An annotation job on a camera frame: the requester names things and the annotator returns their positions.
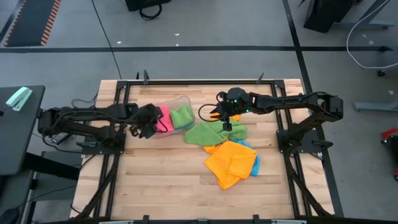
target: red object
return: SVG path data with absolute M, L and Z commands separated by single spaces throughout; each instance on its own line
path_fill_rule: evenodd
M 383 133 L 381 133 L 381 139 L 388 140 L 390 138 L 390 135 L 396 132 L 398 132 L 398 128 L 392 128 L 388 131 L 384 131 Z

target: concrete floor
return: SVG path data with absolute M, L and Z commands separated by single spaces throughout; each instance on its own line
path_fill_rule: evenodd
M 0 2 L 0 27 L 17 0 Z M 293 46 L 280 0 L 173 0 L 159 19 L 143 21 L 128 12 L 123 0 L 94 0 L 113 47 L 217 45 Z M 307 5 L 289 0 L 301 46 L 345 46 L 348 30 L 332 28 L 319 34 L 303 28 Z M 374 0 L 363 1 L 346 16 L 358 20 Z M 391 1 L 378 19 L 398 24 L 398 2 Z M 358 30 L 352 45 L 386 45 L 397 41 L 398 27 Z M 108 47 L 91 0 L 64 0 L 45 48 Z M 397 62 L 392 52 L 353 52 L 366 65 Z M 296 53 L 281 51 L 117 52 L 125 79 L 146 69 L 151 78 L 302 78 Z M 397 72 L 383 78 L 356 65 L 346 52 L 304 52 L 314 91 L 327 91 L 345 101 L 345 118 L 324 124 L 338 192 L 346 217 L 397 220 L 397 167 L 380 143 L 380 133 L 396 127 L 392 113 L 356 112 L 354 101 L 398 100 Z M 43 108 L 69 105 L 74 98 L 91 99 L 100 80 L 118 79 L 109 52 L 0 54 L 0 86 L 45 85 Z M 72 142 L 64 145 L 71 149 Z M 32 138 L 29 151 L 51 150 Z M 71 201 L 40 202 L 34 220 L 49 222 L 68 217 Z

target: black and orange mat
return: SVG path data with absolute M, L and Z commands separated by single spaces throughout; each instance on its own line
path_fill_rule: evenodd
M 61 0 L 24 0 L 4 46 L 45 45 L 60 8 Z

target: blue cloth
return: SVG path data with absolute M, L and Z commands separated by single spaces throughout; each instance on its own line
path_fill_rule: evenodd
M 231 139 L 231 141 L 253 149 L 253 147 L 251 147 L 251 145 L 249 145 L 249 143 L 247 143 L 245 141 L 236 140 L 236 139 Z M 259 175 L 259 169 L 260 169 L 260 157 L 259 157 L 259 155 L 257 155 L 256 160 L 254 161 L 254 164 L 253 164 L 253 168 L 251 169 L 250 175 L 252 175 L 252 176 Z

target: plastic container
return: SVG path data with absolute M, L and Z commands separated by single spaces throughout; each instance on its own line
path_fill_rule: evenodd
M 156 104 L 162 112 L 163 118 L 157 123 L 157 133 L 154 137 L 167 137 L 181 133 L 190 128 L 195 122 L 189 97 L 181 96 L 176 100 Z

